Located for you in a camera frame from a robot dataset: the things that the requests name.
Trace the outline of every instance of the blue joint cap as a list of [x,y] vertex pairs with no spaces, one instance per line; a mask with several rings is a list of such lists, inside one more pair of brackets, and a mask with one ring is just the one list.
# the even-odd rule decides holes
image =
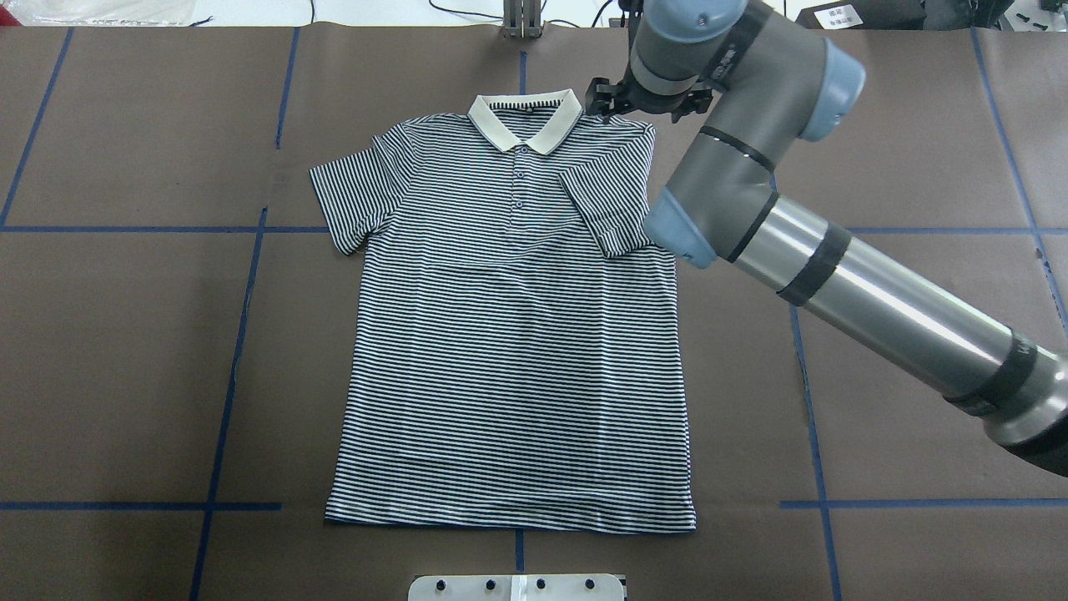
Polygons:
[[827,64],[823,66],[823,83],[819,89],[819,98],[808,117],[808,124],[798,136],[802,140],[815,142],[830,133],[842,117],[857,102],[857,97],[864,89],[864,66],[857,59],[843,52],[830,39],[823,38],[827,45]]
[[643,19],[661,36],[697,44],[723,34],[745,11],[745,0],[645,0]]
[[704,269],[716,259],[712,246],[666,186],[653,209],[645,216],[642,228],[653,241],[696,267]]

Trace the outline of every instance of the metal bracket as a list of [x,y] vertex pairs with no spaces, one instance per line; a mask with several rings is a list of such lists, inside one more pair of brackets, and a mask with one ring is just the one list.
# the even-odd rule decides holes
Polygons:
[[541,0],[504,0],[505,37],[541,37]]
[[408,601],[627,601],[627,579],[612,574],[419,576]]

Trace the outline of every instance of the black tape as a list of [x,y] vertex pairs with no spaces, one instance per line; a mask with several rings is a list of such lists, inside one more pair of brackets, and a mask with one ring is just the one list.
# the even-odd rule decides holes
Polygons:
[[750,223],[749,230],[745,231],[745,235],[741,236],[741,240],[738,241],[738,246],[735,246],[735,249],[727,255],[728,263],[734,263],[738,259],[738,256],[740,256],[745,250],[745,247],[749,246],[750,240],[752,240],[753,236],[756,235],[756,231],[764,224],[764,220],[768,218],[768,212],[771,212],[771,209],[775,207],[776,202],[779,202],[779,192],[772,190],[771,195],[768,196],[768,201],[764,203],[764,207],[760,208],[759,212],[757,212],[756,219]]
[[708,81],[713,88],[721,92],[725,91],[727,79],[741,62],[753,41],[760,34],[764,23],[768,22],[772,10],[764,2],[750,2],[745,11],[741,14],[738,22],[732,27],[716,49],[711,60],[705,65],[705,70],[701,74],[701,80]]
[[823,239],[816,247],[816,251],[798,274],[794,275],[790,283],[779,290],[779,296],[796,307],[807,303],[808,299],[831,278],[852,239],[853,235],[849,230],[835,223],[828,223],[827,233],[823,234]]
[[952,399],[946,397],[945,400],[968,415],[981,417],[991,414],[1020,392],[1037,362],[1035,344],[1012,331],[1012,347],[998,371],[973,393]]
[[1030,441],[1019,445],[1004,445],[1003,448],[1042,470],[1068,476],[1068,418],[1062,417]]
[[754,148],[753,146],[747,144],[745,142],[739,140],[738,138],[735,138],[731,133],[727,133],[726,131],[723,131],[722,129],[717,129],[716,127],[712,127],[711,125],[705,125],[704,127],[702,127],[701,128],[701,132],[704,133],[704,135],[706,135],[706,136],[710,136],[712,138],[716,138],[717,140],[719,140],[719,141],[721,141],[721,142],[723,142],[725,144],[729,144],[731,146],[733,146],[738,152],[740,152],[740,153],[744,154],[745,156],[748,156],[749,158],[752,158],[753,160],[755,160],[757,162],[757,164],[759,164],[760,167],[764,167],[765,169],[767,169],[768,173],[774,172],[774,170],[775,170],[775,163],[771,162],[771,160],[769,160],[768,157],[764,156],[764,153],[761,153],[760,151],[758,151],[758,149]]

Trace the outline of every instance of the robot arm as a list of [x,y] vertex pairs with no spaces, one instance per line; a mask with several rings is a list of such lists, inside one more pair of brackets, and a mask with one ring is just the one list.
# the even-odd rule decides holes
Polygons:
[[706,112],[645,220],[698,267],[717,256],[763,281],[984,422],[995,443],[1068,476],[1068,358],[1036,346],[771,183],[796,138],[816,141],[850,108],[864,69],[760,0],[630,4],[630,59],[595,79],[587,112]]

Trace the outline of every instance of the button placket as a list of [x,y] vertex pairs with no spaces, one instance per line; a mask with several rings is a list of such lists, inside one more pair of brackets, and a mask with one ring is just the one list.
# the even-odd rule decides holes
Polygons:
[[531,149],[525,145],[516,146],[512,154],[512,186],[508,203],[508,238],[513,242],[515,239],[516,219],[520,217],[522,210],[530,210],[529,195],[531,172]]

